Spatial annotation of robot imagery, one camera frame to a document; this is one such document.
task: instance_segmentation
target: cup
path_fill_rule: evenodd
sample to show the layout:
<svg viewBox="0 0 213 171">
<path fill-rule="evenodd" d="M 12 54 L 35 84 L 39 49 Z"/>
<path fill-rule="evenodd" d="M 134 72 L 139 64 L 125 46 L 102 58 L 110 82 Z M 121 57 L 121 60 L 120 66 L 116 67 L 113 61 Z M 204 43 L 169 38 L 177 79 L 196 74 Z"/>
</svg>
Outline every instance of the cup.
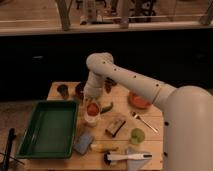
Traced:
<svg viewBox="0 0 213 171">
<path fill-rule="evenodd" d="M 69 98 L 69 91 L 68 91 L 67 85 L 65 85 L 65 84 L 59 85 L 57 87 L 57 91 L 64 100 L 67 100 Z"/>
</svg>

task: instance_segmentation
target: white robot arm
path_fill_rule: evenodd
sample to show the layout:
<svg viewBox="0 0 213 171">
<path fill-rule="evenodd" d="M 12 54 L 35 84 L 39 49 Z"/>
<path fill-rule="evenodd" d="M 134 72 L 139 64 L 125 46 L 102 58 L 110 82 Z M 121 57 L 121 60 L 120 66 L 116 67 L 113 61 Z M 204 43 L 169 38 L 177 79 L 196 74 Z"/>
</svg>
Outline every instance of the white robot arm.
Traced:
<svg viewBox="0 0 213 171">
<path fill-rule="evenodd" d="M 164 115 L 163 170 L 213 170 L 213 98 L 195 86 L 175 88 L 113 64 L 109 53 L 87 58 L 85 98 L 102 95 L 109 77 L 157 106 Z"/>
</svg>

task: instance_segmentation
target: sponge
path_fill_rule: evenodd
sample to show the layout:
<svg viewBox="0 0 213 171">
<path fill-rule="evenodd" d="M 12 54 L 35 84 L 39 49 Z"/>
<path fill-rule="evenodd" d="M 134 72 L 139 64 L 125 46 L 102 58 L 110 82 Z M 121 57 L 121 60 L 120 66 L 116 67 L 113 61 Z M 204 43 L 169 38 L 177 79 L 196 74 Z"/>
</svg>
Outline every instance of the sponge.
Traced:
<svg viewBox="0 0 213 171">
<path fill-rule="evenodd" d="M 76 141 L 73 148 L 84 155 L 87 152 L 89 145 L 92 143 L 94 137 L 89 132 L 84 132 Z"/>
</svg>

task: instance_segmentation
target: green tray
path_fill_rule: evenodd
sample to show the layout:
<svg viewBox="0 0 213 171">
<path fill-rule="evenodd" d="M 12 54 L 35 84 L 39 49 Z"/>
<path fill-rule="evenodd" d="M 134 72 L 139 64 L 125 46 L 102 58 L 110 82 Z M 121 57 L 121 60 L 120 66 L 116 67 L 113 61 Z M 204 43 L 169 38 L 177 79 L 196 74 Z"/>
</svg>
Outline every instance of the green tray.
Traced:
<svg viewBox="0 0 213 171">
<path fill-rule="evenodd" d="M 71 157 L 78 106 L 76 101 L 40 101 L 32 113 L 16 157 Z"/>
</svg>

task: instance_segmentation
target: object on table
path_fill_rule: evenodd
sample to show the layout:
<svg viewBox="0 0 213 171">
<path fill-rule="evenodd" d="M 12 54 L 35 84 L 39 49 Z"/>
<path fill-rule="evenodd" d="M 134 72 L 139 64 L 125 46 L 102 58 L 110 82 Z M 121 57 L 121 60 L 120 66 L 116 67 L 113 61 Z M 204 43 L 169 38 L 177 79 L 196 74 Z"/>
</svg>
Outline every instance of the object on table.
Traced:
<svg viewBox="0 0 213 171">
<path fill-rule="evenodd" d="M 133 107 L 138 109 L 148 109 L 151 105 L 149 101 L 143 99 L 132 91 L 129 92 L 128 101 Z"/>
<path fill-rule="evenodd" d="M 145 140 L 145 133 L 140 128 L 134 128 L 131 130 L 130 142 L 134 145 L 138 145 Z"/>
<path fill-rule="evenodd" d="M 17 158 L 65 159 L 72 155 L 79 104 L 76 101 L 39 101 Z"/>
<path fill-rule="evenodd" d="M 108 77 L 107 77 L 107 78 L 105 79 L 104 87 L 105 87 L 105 90 L 106 90 L 107 93 L 110 93 L 112 87 L 114 87 L 114 86 L 116 86 L 116 85 L 117 85 L 117 83 L 116 83 L 114 80 L 112 80 L 111 78 L 108 78 Z"/>
<path fill-rule="evenodd" d="M 110 166 L 115 166 L 117 165 L 117 161 L 116 160 L 108 160 L 108 155 L 109 154 L 117 154 L 117 152 L 115 151 L 107 151 L 106 153 L 104 153 L 104 162 L 107 164 L 107 165 L 110 165 Z"/>
<path fill-rule="evenodd" d="M 87 152 L 89 145 L 92 143 L 94 137 L 89 132 L 84 132 L 76 141 L 73 148 L 84 155 Z"/>
<path fill-rule="evenodd" d="M 84 119 L 88 126 L 96 126 L 100 119 L 100 105 L 97 100 L 93 99 L 86 102 L 84 109 Z"/>
<path fill-rule="evenodd" d="M 143 153 L 146 155 L 151 155 L 150 152 L 145 152 L 145 151 L 135 151 L 132 148 L 128 148 L 126 150 L 126 154 L 138 154 L 138 153 Z M 142 159 L 142 160 L 127 160 L 127 171 L 138 171 L 140 170 L 146 163 L 148 163 L 151 160 L 149 159 Z"/>
<path fill-rule="evenodd" d="M 67 85 L 65 85 L 65 84 L 59 85 L 57 87 L 57 91 L 64 100 L 67 100 L 69 98 L 69 91 L 68 91 Z"/>
<path fill-rule="evenodd" d="M 80 82 L 77 84 L 77 86 L 75 87 L 75 95 L 77 98 L 79 98 L 80 100 L 84 99 L 84 86 L 85 86 L 86 82 Z"/>
<path fill-rule="evenodd" d="M 113 108 L 113 102 L 110 102 L 110 105 L 109 105 L 109 106 L 102 107 L 102 109 L 101 109 L 101 114 L 110 111 L 112 108 Z"/>
<path fill-rule="evenodd" d="M 100 144 L 100 143 L 92 143 L 90 145 L 91 150 L 96 152 L 107 152 L 107 151 L 116 151 L 119 149 L 118 146 L 115 146 L 113 144 L 107 143 L 107 144 Z"/>
<path fill-rule="evenodd" d="M 158 129 L 151 126 L 149 123 L 147 123 L 142 117 L 140 117 L 136 112 L 131 112 L 131 115 L 135 118 L 143 122 L 146 126 L 148 126 L 150 129 L 152 129 L 155 133 L 158 133 Z"/>
<path fill-rule="evenodd" d="M 134 153 L 134 154 L 108 154 L 107 160 L 149 160 L 152 158 L 151 154 Z"/>
<path fill-rule="evenodd" d="M 119 116 L 115 118 L 115 120 L 110 123 L 110 125 L 106 128 L 105 132 L 109 134 L 111 137 L 115 137 L 121 127 L 126 123 L 126 118 L 123 116 Z"/>
</svg>

